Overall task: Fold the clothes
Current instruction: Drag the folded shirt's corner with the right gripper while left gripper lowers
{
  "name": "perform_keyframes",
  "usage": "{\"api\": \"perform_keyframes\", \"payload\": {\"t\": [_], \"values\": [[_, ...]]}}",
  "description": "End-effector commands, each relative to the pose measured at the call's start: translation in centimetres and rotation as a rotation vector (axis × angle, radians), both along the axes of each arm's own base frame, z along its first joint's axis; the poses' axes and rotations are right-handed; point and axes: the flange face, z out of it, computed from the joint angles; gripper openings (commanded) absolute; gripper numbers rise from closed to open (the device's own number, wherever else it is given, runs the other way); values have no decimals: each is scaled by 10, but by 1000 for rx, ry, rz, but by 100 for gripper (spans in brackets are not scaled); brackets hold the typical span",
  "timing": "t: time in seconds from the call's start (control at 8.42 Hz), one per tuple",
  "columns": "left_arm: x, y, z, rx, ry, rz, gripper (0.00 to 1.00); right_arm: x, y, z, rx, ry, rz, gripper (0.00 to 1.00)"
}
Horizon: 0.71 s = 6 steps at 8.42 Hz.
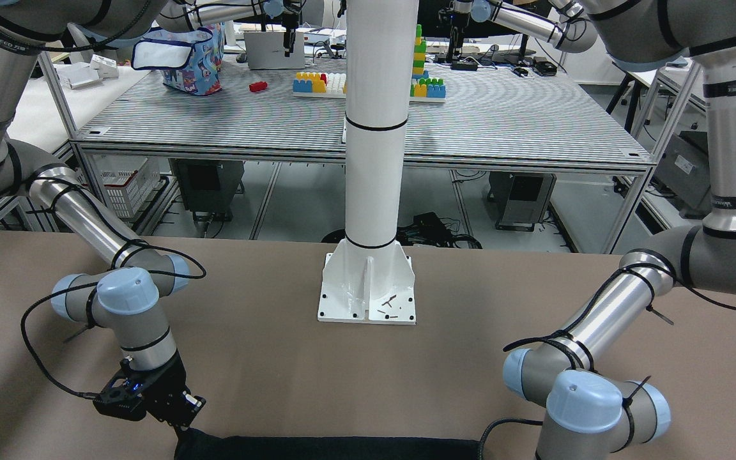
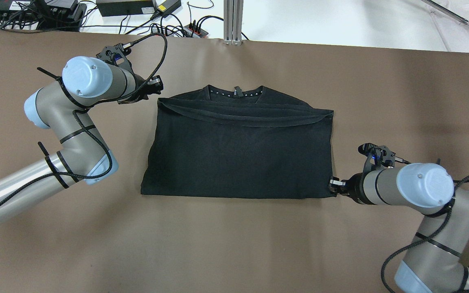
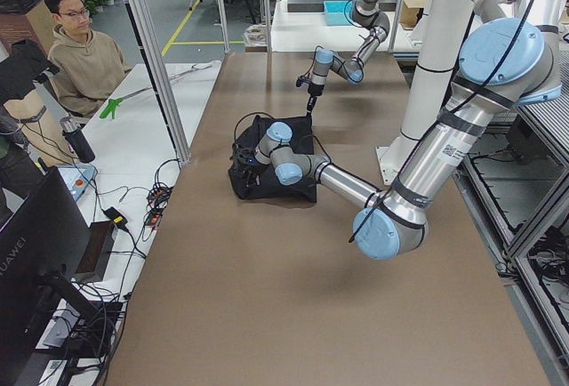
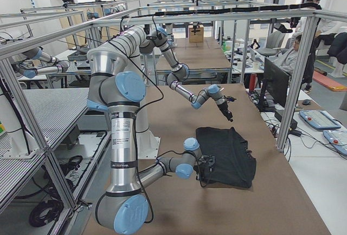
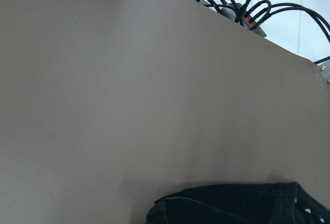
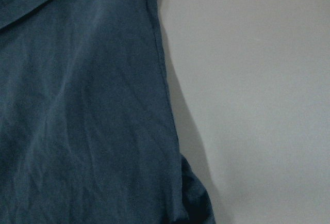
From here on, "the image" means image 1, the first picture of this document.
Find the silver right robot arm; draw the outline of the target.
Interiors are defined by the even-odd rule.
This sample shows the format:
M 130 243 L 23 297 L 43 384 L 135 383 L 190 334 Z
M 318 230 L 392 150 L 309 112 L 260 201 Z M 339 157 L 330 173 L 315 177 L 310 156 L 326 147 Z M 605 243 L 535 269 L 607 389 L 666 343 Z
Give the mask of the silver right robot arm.
M 108 262 L 97 275 L 59 280 L 49 301 L 62 318 L 114 332 L 125 358 L 99 393 L 75 391 L 102 415 L 151 415 L 177 431 L 205 400 L 192 395 L 173 331 L 158 301 L 184 288 L 195 259 L 151 245 L 44 149 L 8 138 L 24 88 L 47 44 L 74 24 L 98 46 L 140 38 L 164 1 L 0 1 L 0 196 L 27 196 L 61 219 Z

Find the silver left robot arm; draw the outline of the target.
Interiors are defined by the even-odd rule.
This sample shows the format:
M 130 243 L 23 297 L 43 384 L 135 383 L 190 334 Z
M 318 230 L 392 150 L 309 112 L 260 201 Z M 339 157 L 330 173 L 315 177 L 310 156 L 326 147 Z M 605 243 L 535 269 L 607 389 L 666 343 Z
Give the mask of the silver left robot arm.
M 546 409 L 537 459 L 604 459 L 664 434 L 671 410 L 643 382 L 595 371 L 599 356 L 658 297 L 681 285 L 736 294 L 736 1 L 583 1 L 625 69 L 681 55 L 703 67 L 712 210 L 700 225 L 658 233 L 558 331 L 506 346 L 505 383 Z

